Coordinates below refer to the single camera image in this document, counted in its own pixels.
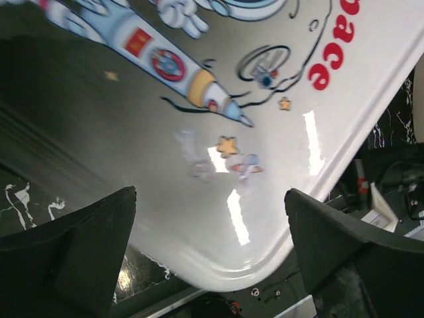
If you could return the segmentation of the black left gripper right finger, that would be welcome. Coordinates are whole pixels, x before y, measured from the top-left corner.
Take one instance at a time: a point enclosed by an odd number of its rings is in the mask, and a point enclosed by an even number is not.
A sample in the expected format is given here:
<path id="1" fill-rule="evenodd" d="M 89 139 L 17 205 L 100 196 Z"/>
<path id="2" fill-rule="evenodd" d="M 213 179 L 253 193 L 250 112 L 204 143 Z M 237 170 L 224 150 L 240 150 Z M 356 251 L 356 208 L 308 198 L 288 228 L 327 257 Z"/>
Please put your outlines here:
<path id="1" fill-rule="evenodd" d="M 318 317 L 423 316 L 423 242 L 297 189 L 284 202 L 303 285 Z"/>

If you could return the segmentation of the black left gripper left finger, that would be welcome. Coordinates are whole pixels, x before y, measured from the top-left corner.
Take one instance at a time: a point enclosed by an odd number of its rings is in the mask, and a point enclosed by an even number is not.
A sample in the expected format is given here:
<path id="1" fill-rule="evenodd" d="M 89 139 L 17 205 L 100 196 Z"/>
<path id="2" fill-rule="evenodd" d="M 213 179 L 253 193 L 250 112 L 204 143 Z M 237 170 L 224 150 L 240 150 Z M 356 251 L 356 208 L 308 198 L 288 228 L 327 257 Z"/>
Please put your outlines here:
<path id="1" fill-rule="evenodd" d="M 136 213 L 125 187 L 1 238 L 2 317 L 107 317 Z"/>

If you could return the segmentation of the white black space suitcase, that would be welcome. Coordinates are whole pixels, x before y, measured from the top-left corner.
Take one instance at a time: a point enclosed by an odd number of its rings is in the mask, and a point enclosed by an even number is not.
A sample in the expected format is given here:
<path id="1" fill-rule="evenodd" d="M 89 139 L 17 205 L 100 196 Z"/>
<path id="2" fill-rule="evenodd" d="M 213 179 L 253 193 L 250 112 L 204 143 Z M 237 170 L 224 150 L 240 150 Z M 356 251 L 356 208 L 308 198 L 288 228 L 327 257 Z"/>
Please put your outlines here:
<path id="1" fill-rule="evenodd" d="M 423 54 L 422 1 L 2 1 L 1 163 L 199 288 L 267 278 Z"/>

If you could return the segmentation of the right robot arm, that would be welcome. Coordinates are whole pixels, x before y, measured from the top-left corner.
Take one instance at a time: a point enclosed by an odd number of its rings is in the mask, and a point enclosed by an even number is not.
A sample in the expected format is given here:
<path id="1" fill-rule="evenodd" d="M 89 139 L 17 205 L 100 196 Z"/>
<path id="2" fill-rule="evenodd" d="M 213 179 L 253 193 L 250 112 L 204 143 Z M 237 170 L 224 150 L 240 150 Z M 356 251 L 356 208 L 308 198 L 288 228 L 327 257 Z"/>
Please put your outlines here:
<path id="1" fill-rule="evenodd" d="M 368 149 L 363 146 L 325 199 L 331 207 L 362 218 L 371 210 L 374 185 L 398 218 L 396 233 L 423 224 L 423 144 Z"/>

